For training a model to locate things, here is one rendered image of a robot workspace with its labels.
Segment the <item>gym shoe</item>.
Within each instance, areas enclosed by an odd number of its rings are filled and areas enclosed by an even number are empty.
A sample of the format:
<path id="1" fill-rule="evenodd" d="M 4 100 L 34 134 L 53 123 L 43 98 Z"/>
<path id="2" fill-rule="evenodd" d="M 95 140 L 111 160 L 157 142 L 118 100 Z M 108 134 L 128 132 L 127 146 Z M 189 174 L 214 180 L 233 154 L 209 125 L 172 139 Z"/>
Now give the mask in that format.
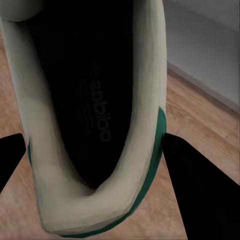
<path id="1" fill-rule="evenodd" d="M 167 133 L 162 0 L 0 0 L 41 227 L 98 236 L 130 217 Z"/>

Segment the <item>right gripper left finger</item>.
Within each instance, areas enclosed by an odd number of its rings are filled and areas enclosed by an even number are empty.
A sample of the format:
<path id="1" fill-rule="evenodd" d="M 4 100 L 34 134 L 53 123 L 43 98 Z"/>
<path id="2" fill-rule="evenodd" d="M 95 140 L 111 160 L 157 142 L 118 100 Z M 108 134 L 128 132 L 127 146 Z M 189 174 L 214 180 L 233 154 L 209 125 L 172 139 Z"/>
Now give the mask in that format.
<path id="1" fill-rule="evenodd" d="M 26 152 L 21 133 L 0 138 L 0 193 Z"/>

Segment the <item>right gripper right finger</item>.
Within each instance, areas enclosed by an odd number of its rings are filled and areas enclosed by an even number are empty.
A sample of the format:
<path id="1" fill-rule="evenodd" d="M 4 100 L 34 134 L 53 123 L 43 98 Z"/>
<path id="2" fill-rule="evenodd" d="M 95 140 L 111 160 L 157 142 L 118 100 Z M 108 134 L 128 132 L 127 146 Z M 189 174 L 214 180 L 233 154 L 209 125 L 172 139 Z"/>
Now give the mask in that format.
<path id="1" fill-rule="evenodd" d="M 240 240 L 240 186 L 186 140 L 169 133 L 163 139 L 188 240 Z"/>

